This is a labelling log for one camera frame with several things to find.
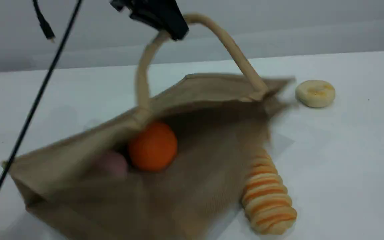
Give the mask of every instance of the white backdrop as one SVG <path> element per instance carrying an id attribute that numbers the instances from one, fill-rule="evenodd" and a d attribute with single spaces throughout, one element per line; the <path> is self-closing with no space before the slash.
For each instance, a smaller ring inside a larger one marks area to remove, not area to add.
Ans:
<path id="1" fill-rule="evenodd" d="M 39 0 L 60 40 L 75 0 Z M 85 0 L 59 67 L 136 64 L 155 30 L 119 14 L 109 0 Z M 384 50 L 384 0 L 177 0 L 209 15 L 249 58 Z M 0 71 L 48 67 L 57 45 L 45 40 L 32 0 L 0 1 Z M 194 26 L 167 44 L 155 63 L 230 57 L 208 30 Z"/>

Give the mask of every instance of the black cord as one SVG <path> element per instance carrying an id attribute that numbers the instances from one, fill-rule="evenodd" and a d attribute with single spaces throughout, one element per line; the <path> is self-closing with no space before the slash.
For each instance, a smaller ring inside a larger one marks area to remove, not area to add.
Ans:
<path id="1" fill-rule="evenodd" d="M 51 29 L 50 24 L 47 22 L 47 20 L 45 20 L 44 15 L 42 15 L 41 10 L 39 9 L 39 6 L 38 6 L 38 0 L 32 0 L 32 2 L 36 12 L 36 17 L 38 18 L 39 26 L 41 26 L 42 32 L 44 33 L 47 40 L 54 42 L 54 38 L 55 38 L 54 32 Z"/>
<path id="2" fill-rule="evenodd" d="M 57 62 L 58 62 L 58 60 L 60 58 L 61 53 L 63 52 L 64 46 L 66 44 L 67 39 L 69 38 L 69 34 L 70 34 L 71 30 L 72 30 L 73 24 L 75 23 L 75 19 L 76 19 L 77 15 L 78 15 L 79 8 L 81 7 L 81 4 L 82 4 L 82 0 L 78 0 L 76 2 L 75 9 L 73 10 L 73 14 L 72 14 L 72 16 L 71 16 L 71 18 L 69 20 L 69 24 L 68 24 L 68 26 L 66 28 L 66 31 L 64 32 L 64 35 L 63 35 L 63 38 L 62 38 L 62 40 L 60 42 L 60 45 L 58 47 L 57 53 L 54 56 L 53 61 L 51 62 L 51 65 L 50 65 L 50 67 L 49 67 L 49 69 L 47 71 L 47 74 L 46 74 L 46 76 L 44 78 L 44 81 L 42 82 L 42 85 L 41 85 L 41 87 L 40 87 L 40 89 L 38 91 L 38 94 L 37 94 L 37 96 L 35 98 L 35 101 L 34 101 L 34 103 L 32 105 L 32 108 L 30 109 L 29 114 L 28 114 L 28 116 L 26 118 L 26 121 L 25 121 L 25 123 L 23 125 L 23 128 L 20 131 L 20 135 L 18 136 L 18 138 L 16 140 L 16 144 L 14 145 L 13 150 L 12 150 L 12 152 L 10 154 L 10 157 L 9 157 L 5 167 L 4 167 L 3 173 L 0 176 L 0 190 L 1 190 L 1 187 L 2 187 L 2 185 L 4 183 L 5 178 L 7 176 L 8 170 L 10 169 L 11 164 L 13 163 L 13 161 L 14 161 L 16 155 L 17 155 L 17 151 L 18 151 L 18 149 L 19 149 L 19 147 L 20 147 L 20 145 L 21 145 L 21 143 L 23 141 L 23 138 L 26 135 L 26 131 L 29 128 L 29 125 L 30 125 L 30 123 L 32 121 L 33 115 L 35 114 L 35 111 L 36 111 L 36 109 L 38 107 L 38 104 L 41 101 L 42 95 L 44 94 L 44 91 L 45 91 L 45 88 L 47 87 L 48 81 L 50 80 L 50 77 L 51 77 L 51 75 L 52 75 L 52 73 L 53 73 L 53 71 L 54 71 L 54 69 L 55 69 L 55 67 L 57 65 Z"/>

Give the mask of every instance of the orange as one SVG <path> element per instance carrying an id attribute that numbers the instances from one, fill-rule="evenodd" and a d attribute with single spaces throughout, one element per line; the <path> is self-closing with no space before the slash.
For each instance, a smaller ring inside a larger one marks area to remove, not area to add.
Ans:
<path id="1" fill-rule="evenodd" d="M 177 138 L 165 123 L 154 122 L 128 143 L 128 152 L 135 167 L 145 171 L 160 171 L 177 154 Z"/>

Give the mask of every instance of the striped bread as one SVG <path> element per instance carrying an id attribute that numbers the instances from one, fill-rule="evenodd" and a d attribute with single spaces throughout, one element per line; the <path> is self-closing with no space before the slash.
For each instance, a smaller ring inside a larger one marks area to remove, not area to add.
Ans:
<path id="1" fill-rule="evenodd" d="M 260 234 L 283 234 L 297 218 L 287 188 L 268 153 L 261 149 L 253 160 L 242 205 L 251 227 Z"/>

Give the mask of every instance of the bread roll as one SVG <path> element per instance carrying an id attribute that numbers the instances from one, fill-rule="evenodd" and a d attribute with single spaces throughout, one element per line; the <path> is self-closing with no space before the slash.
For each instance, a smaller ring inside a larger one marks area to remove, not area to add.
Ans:
<path id="1" fill-rule="evenodd" d="M 251 227 L 260 234 L 283 234 L 297 218 L 287 188 L 262 149 L 255 157 L 248 176 L 242 205 Z"/>

